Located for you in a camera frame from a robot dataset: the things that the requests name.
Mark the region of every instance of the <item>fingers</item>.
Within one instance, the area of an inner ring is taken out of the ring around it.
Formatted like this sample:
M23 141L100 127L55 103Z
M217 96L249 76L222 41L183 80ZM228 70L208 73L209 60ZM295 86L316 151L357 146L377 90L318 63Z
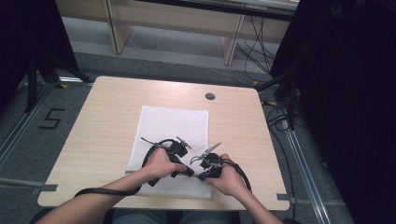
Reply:
M221 157L222 159L228 159L228 160L230 160L230 156L228 156L227 153L222 154L220 157Z
M213 186L213 184L215 183L216 179L207 177L207 178L205 179L205 181L206 181L206 183L207 183L208 185Z
M187 170L187 167L184 164L174 163L174 165L175 165L175 171L185 172Z
M167 155L166 155L166 149L163 148L163 147L158 147L158 148L153 152L153 154L154 154L154 153L161 154L162 156L166 156L166 158L168 158Z

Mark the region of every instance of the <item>black cable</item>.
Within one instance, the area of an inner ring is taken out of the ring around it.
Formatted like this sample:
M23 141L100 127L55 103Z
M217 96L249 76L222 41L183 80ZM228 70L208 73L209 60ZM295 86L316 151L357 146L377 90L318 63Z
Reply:
M246 40L244 40L244 41L245 41L245 44L247 45L248 48L253 49L254 52L259 53L259 54L261 54L262 56L265 55L265 54L263 54L262 52L259 52L258 50L256 50L256 49L254 49L253 47L251 47L251 46L248 44L248 42L247 42Z
M282 119L278 119L277 121L275 121L275 122L274 122L273 124L271 124L270 126L275 126L276 130L279 131L279 132L285 132L285 131L287 131L287 130L289 129L289 124L286 126L286 128L278 128L278 126L277 126L277 124L278 124L280 121L284 121L284 120L288 120L288 118L287 118L287 117L284 117L284 118L282 118Z
M222 163L231 165L235 169L235 171L242 176L242 178L244 179L245 185L247 186L247 189L251 191L251 186L250 186L250 182L248 181L248 177L237 163L235 163L231 160L228 160L228 159L223 159Z
M140 188L141 186L134 190L127 190L127 191L115 190L115 189L100 189L100 188L82 189L75 195L75 198L79 195L88 194L88 193L108 194L108 195L126 197L126 196L135 195L137 192L139 192Z
M276 107L274 107L267 115L267 117L265 118L267 120L268 123L268 119L270 118L271 114L279 107L279 105L277 105Z
M151 143L150 141L146 140L145 138L141 138L142 140ZM165 142L172 142L175 143L176 141L173 139L165 139L162 140L161 142L158 143L151 143L153 146L148 150L148 153L145 156L145 159L143 159L143 163L142 163L142 168L146 165L146 163L149 161L149 157L151 156L151 154L154 152L155 149L157 149L157 147L160 147L163 143Z
M280 118L285 118L285 116L284 115L278 115L278 116L276 116L274 118L268 119L267 123L269 124L270 122L274 121L275 119L280 119Z
M263 91L269 87L272 87L275 84L280 83L288 75L288 72L289 72L289 70L286 71L285 73L282 73L281 75L279 75L277 77L274 77L273 79L267 81L266 83L260 85L259 87L255 87L254 89L256 91Z
M271 58L271 59L274 59L275 58L275 55L274 54L272 54L265 46L264 46L264 44L262 44L262 47L264 48L264 51L266 51L270 56L268 56L269 58Z
M251 61L253 61L257 66L260 67L261 70L263 70L264 72L266 72L268 74L268 70L267 68L265 68L261 63L259 63L256 59L254 59L253 57L250 56L250 54L246 53L241 46L239 46L238 43L236 43L236 46L242 51L242 53L247 56L247 58L249 58Z
M254 33L256 34L256 41L259 41L259 44L262 47L262 53L263 53L263 56L264 56L264 60L265 60L265 63L267 65L267 70L269 71L269 70L271 70L272 66L271 66L271 64L268 61L268 55L265 53L265 51L268 51L268 50L265 48L265 46L262 43L262 41L260 41L260 35L262 36L262 27L264 25L264 19L262 18L261 29L260 29L260 31L258 33L257 33L256 26L254 25L253 17L250 17L250 20L251 20L251 24L252 24L253 29L254 29Z

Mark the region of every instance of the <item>person's right hand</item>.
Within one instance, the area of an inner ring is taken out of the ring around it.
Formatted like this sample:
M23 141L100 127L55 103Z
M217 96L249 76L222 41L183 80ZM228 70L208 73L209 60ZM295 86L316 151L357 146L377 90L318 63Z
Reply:
M155 179L166 177L174 171L185 172L187 168L184 164L169 161L166 150L159 147L154 150L149 157L146 166L142 169L148 171L147 176L150 176L150 179Z
M227 154L223 154L220 157L230 160ZM222 194L235 198L239 193L248 190L242 176L235 171L235 168L226 163L222 165L221 176L219 178L208 177L205 181Z

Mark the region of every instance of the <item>wire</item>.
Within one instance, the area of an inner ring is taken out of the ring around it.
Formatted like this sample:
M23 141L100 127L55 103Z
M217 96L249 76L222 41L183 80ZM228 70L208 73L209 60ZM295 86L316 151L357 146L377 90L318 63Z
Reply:
M277 121L275 121L274 123L270 124L269 126L270 126L270 127L271 127L271 126L275 126L275 128L276 128L277 131L279 131L279 132L284 132L284 131L286 131L286 130L289 129L289 125L288 125L286 128L280 129L280 128L278 128L277 124L278 124L280 121L283 121L283 120L285 120L285 119L288 119L288 118L287 118L286 116L283 116L283 118L278 119Z
M256 34L256 41L259 41L260 46L262 47L262 54L264 56L264 60L266 62L267 68L268 68L268 70L271 70L272 66L271 66L271 64L269 63L269 60L268 60L269 56L265 52L268 52L269 54L271 54L271 58L272 59L274 59L275 56L262 43L262 41L263 41L263 36L262 36L263 29L262 29L262 27L264 26L264 18L262 18L261 29L260 29L260 31L258 33L257 33L256 26L254 25L253 17L250 17L250 20L251 20L251 24L252 24L253 29L254 29L254 33Z
M238 48L240 48L241 51L244 52L244 51L242 50L242 48L239 46L239 44L238 44L238 43L236 43L236 44L237 44ZM259 63L258 61L254 60L254 58L250 56L250 54L251 54L251 52L254 50L254 47L256 46L256 44L257 44L257 40L256 40L256 42L254 42L253 47L250 48L250 52L248 53L247 58L245 59L245 73L246 73L247 76L250 77L250 78L252 78L252 77L248 74L248 71L247 71L248 59L250 59L250 60L253 61L256 65L258 65L266 74L269 74L269 71L268 71L266 68L264 69L264 67L262 66L261 63Z
M76 195L75 198L81 194L108 194L108 195L115 195L115 196L133 196L137 192L139 192L142 186L137 187L133 190L116 190L116 189L101 189L101 188L91 188L91 189L82 189Z
M248 44L248 42L247 42L246 40L244 40L244 41L245 41L245 44L247 45L248 48L253 49L254 52L259 53L259 54L265 56L264 53L259 52L258 50L256 50L256 49L254 49L253 47L251 47L251 46Z
M277 108L278 108L278 105L275 106L275 107L268 113L268 115L267 115L267 117L266 117L266 120L268 120L268 119L270 118L271 114L272 114L272 113L274 112L274 110L277 109Z
M253 79L253 80L257 80L256 78L252 78L249 74L248 74L248 72L247 72L247 62L248 62L248 59L250 59L252 62L254 62L258 67L260 67L260 69L262 70L262 71L264 71L266 74L268 74L269 73L269 70L267 70L267 68L265 68L261 63L259 63L255 58L253 58L252 56L250 56L250 53L246 53L242 48L241 48L241 46L239 46L239 44L238 43L236 43L236 46L241 50L241 52L247 57L247 59L245 60L245 73L247 74L247 76L248 77L250 77L251 79Z
M278 115L278 116L276 116L276 117L274 117L274 118L272 118L272 119L267 120L267 123L269 123L269 122L271 122L271 121L273 121L273 120L275 120L275 119L282 119L282 118L285 118L285 116L284 116L284 115Z
M242 82L242 83L244 83L244 84L246 84L246 85L248 85L248 86L253 86L252 83L247 83L246 81L242 80L242 79L239 78L239 77L235 77L235 76L232 76L232 75L228 75L228 74L225 74L225 73L221 73L221 72L216 71L215 69L210 68L210 67L199 66L199 65L192 65L192 64L186 64L186 63L167 63L167 62L163 62L163 61L149 60L149 59L147 59L146 57L143 56L142 51L140 50L140 48L138 48L138 47L134 44L134 42L131 40L131 37L129 37L129 36L128 36L128 41L134 46L134 48L136 48L136 49L140 52L139 57L140 57L141 59L145 60L145 61L148 61L148 62L151 62L151 63L165 63L165 64L170 64L170 65L182 65L182 66L189 66L189 67L194 67L194 68L203 68L203 69L210 70L210 71L212 71L212 72L215 72L215 73L220 74L220 75L225 76L225 77L231 77L231 78L237 79L238 81L240 81L240 82Z
M251 20L251 24L252 24L253 29L254 29L254 33L256 34L256 42L254 43L254 46L256 45L257 42L259 42L259 45L262 48L262 53L261 54L264 56L264 61L265 61L265 65L266 65L266 71L267 71L267 74L269 74L269 71L271 70L271 65L269 64L267 55L265 54L265 51L264 51L265 47L263 46L262 39L260 40L260 35L262 36L262 34L263 34L262 27L264 26L264 18L262 18L262 23L261 23L261 26L260 26L259 33L257 33L256 26L254 25L254 22L253 22L253 17L250 17L250 20Z
M298 100L298 97L300 97L300 96L296 95L296 100L297 100L298 103L300 103L300 101ZM296 111L296 114L293 114L293 115L292 115L293 123L294 123L295 125L299 126L300 128L308 129L308 126L309 126L308 124L300 124L300 123L297 122L297 120L295 119L295 118L297 118L297 117L300 117L300 116L303 116L303 115L304 115L304 111L301 109L300 105L299 105L299 104L296 104L294 110Z
M248 181L248 177L237 163L235 163L229 159L222 160L222 163L231 165L235 169L235 171L242 176L242 178L244 179L245 185L247 186L247 189L251 191L251 186L250 186L250 182Z

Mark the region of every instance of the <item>metal rod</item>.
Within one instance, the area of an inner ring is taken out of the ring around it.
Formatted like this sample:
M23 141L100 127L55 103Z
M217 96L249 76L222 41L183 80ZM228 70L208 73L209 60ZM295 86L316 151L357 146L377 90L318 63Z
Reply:
M44 185L44 183L29 181L29 180L0 178L0 185L41 188Z
M59 84L67 84L67 85L78 85L78 86L93 86L93 82L84 82L80 78L76 77L59 77L61 82Z
M15 146L21 140L21 137L26 132L27 128L35 117L35 114L37 113L38 108L41 106L41 103L43 103L44 99L50 94L54 87L55 83L48 83L44 85L43 89L38 94L35 106L32 107L28 113L23 114L18 124L8 135L6 141L0 147L0 168L4 165L12 150L14 150Z
M288 122L283 120L283 126L285 129L288 126ZM317 185L314 181L314 178L311 175L308 164L306 163L304 153L301 150L300 144L298 142L297 136L294 130L287 129L286 130L287 137L291 146L291 150L294 154L295 159L297 160L297 166L302 174L302 178L306 187L306 191L308 193L309 199L312 202L312 206L314 208L315 214L317 215L319 224L330 224L329 214L326 209L326 205L322 201L320 193L318 192Z

